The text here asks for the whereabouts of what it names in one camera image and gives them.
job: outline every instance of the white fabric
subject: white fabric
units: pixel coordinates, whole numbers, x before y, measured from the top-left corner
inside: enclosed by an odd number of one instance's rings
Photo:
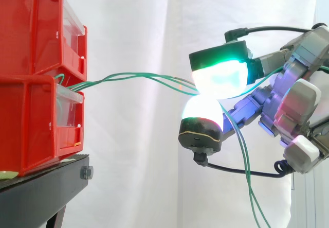
[[[224,43],[224,32],[264,25],[312,25],[315,0],[68,0],[88,27],[88,79],[154,72],[191,79],[188,54]],[[297,36],[255,33],[254,57]],[[85,91],[89,186],[68,205],[63,228],[255,227],[244,176],[203,168],[177,141],[188,97],[148,79],[100,84]],[[225,100],[231,108],[237,100]],[[243,129],[251,169],[273,171],[278,139],[256,122]],[[212,163],[242,168],[236,138]],[[252,178],[272,227],[290,218],[290,178]]]

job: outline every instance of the glowing led light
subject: glowing led light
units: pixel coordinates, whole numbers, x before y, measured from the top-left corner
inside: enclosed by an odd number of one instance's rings
[[[247,63],[237,60],[220,62],[192,73],[194,83],[202,95],[225,99],[241,94],[248,79]]]
[[[212,120],[223,130],[223,111],[220,103],[209,96],[198,95],[192,97],[186,104],[182,119],[187,117],[200,117]]]

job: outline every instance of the white plastic part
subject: white plastic part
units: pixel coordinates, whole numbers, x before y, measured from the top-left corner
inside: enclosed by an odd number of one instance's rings
[[[315,100],[315,104],[314,106],[316,106],[319,102],[320,102],[320,98],[321,98],[321,90],[318,89],[315,85],[313,85],[312,83],[308,82],[307,80],[304,79],[299,79],[296,82],[301,82],[303,83],[305,86],[307,86],[310,89],[313,89],[317,95],[317,98]]]
[[[320,156],[319,149],[303,135],[298,135],[295,139],[293,139],[293,143],[302,149],[302,151],[310,158],[311,162]]]
[[[63,2],[63,35],[66,43],[78,53],[78,39],[79,36],[85,34],[85,29],[78,17],[74,13],[69,3]]]
[[[220,103],[214,98],[204,95],[190,98],[182,114],[182,119],[187,117],[201,117],[212,120],[223,130],[223,110]]]
[[[240,95],[247,86],[247,63],[237,60],[220,62],[192,73],[194,83],[202,95],[226,99]]]
[[[59,84],[56,85],[57,126],[78,127],[76,105],[83,102],[83,96]]]

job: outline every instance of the red storage bin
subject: red storage bin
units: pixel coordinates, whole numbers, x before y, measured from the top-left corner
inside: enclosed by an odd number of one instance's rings
[[[87,78],[87,28],[66,0],[0,0],[0,75]]]
[[[83,149],[82,93],[47,75],[0,75],[0,95],[0,176],[24,176]]]

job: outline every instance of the black table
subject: black table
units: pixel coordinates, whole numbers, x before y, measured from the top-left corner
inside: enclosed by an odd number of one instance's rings
[[[0,227],[60,228],[66,204],[93,176],[89,155],[76,154],[52,168],[0,180]]]

